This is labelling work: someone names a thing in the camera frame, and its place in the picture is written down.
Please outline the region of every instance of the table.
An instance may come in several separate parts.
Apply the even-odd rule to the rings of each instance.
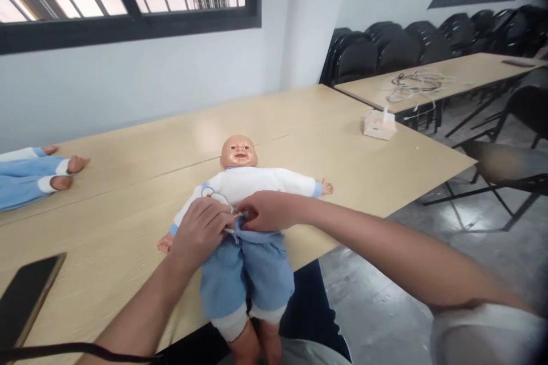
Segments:
[[[324,85],[238,99],[199,112],[59,144],[56,155],[91,159],[70,190],[0,213],[0,226],[218,158],[226,138],[246,134],[256,144],[306,130],[360,106]]]
[[[517,67],[502,63],[503,60],[519,60],[534,64],[534,67]],[[545,66],[548,62],[545,60],[529,59],[523,57],[512,57],[498,54],[477,53],[463,57],[444,60],[433,64],[427,64],[421,67],[409,68],[393,73],[369,77],[362,80],[338,84],[335,89],[347,94],[358,101],[361,101],[378,110],[383,110],[388,105],[388,111],[391,113],[400,113],[414,109],[417,105],[432,103],[432,100],[438,101],[447,97],[454,96],[474,88],[486,86],[511,78],[537,67]],[[390,81],[400,73],[411,74],[417,68],[431,67],[433,71],[456,78],[455,82],[444,85],[445,89],[430,93],[428,97],[417,95],[413,100],[406,99],[398,103],[389,103],[387,97],[390,91],[382,91],[387,88]]]
[[[329,94],[345,100],[332,100]],[[262,167],[285,167],[331,181],[335,193],[324,197],[326,201],[387,217],[475,163],[400,124],[389,141],[363,136],[359,117],[364,105],[334,90],[327,89],[325,95],[330,107],[321,110],[331,115],[318,117],[314,126],[301,126],[295,119],[285,136],[264,137],[256,150]],[[256,111],[257,117],[267,115]],[[206,111],[195,119],[207,123],[208,117]],[[155,123],[151,128],[151,141],[155,132],[165,132],[157,130]],[[217,158],[207,159],[5,224],[0,229],[0,291],[21,265],[67,251],[26,344],[93,341],[162,259],[155,244],[194,186],[219,170]],[[290,228],[286,244],[295,270],[337,246],[311,226]],[[199,278],[197,273],[175,309],[160,349],[205,323]],[[68,364],[75,358],[42,358],[33,364]]]

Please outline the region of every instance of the tissue box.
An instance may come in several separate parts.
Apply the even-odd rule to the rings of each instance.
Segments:
[[[361,129],[364,135],[390,140],[397,131],[396,117],[386,111],[371,110],[361,118]]]

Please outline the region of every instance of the white sleeve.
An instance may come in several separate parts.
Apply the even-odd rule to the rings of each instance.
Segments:
[[[547,322],[504,305],[437,315],[430,337],[434,365],[530,363],[542,344]]]
[[[34,148],[31,147],[0,154],[0,161],[25,160],[30,158],[38,158]]]
[[[179,225],[181,225],[181,221],[183,220],[184,215],[188,211],[188,207],[190,207],[190,205],[193,203],[195,199],[202,197],[203,189],[204,188],[201,185],[198,185],[194,189],[190,198],[187,200],[187,202],[184,203],[183,208],[181,208],[181,211],[179,211],[177,215],[175,216],[175,219],[173,220],[173,225],[170,227],[170,233],[172,233],[173,235],[177,233],[177,230],[179,229]]]
[[[299,194],[307,197],[321,196],[321,183],[285,168],[273,168],[276,185],[279,191],[290,194]]]
[[[210,179],[209,181],[205,182],[204,184],[198,185],[194,191],[192,192],[192,195],[187,200],[187,202],[184,203],[183,208],[181,208],[181,211],[177,213],[175,216],[175,219],[173,221],[173,225],[170,227],[170,233],[175,235],[177,233],[177,230],[179,229],[179,225],[181,225],[181,221],[183,220],[184,215],[187,213],[188,208],[190,205],[194,202],[195,199],[202,197],[202,191],[205,188],[212,188],[213,191],[217,192],[219,190],[221,175],[223,173],[217,174],[215,177]]]

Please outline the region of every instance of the blue doll pants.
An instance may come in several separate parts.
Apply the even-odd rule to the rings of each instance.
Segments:
[[[243,216],[236,219],[234,234],[226,236],[202,266],[204,313],[229,342],[248,320],[244,272],[252,283],[252,317],[279,323],[295,290],[283,234],[242,231],[243,223]]]
[[[0,211],[8,211],[49,196],[56,190],[50,181],[57,175],[68,175],[69,161],[46,156],[34,148],[37,158],[0,161]]]

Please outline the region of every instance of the black cable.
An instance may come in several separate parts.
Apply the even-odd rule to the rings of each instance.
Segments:
[[[422,84],[427,83],[430,84],[431,87],[424,87],[424,86],[410,86],[408,84],[402,84],[402,80],[414,80],[417,82],[421,82]],[[420,91],[435,91],[438,88],[441,88],[442,84],[441,82],[435,81],[435,80],[427,80],[427,79],[417,79],[413,74],[405,75],[400,74],[398,77],[392,79],[392,84],[394,84],[397,87],[400,88],[406,88],[407,90],[420,90]]]
[[[134,362],[148,363],[162,358],[161,355],[156,356],[137,356],[115,354],[102,346],[87,343],[87,342],[71,342],[56,345],[44,345],[36,347],[22,348],[0,348],[0,363],[7,363],[20,359],[40,358],[42,356],[52,356],[69,353],[84,353],[93,356],[98,356],[101,359],[109,362]]]

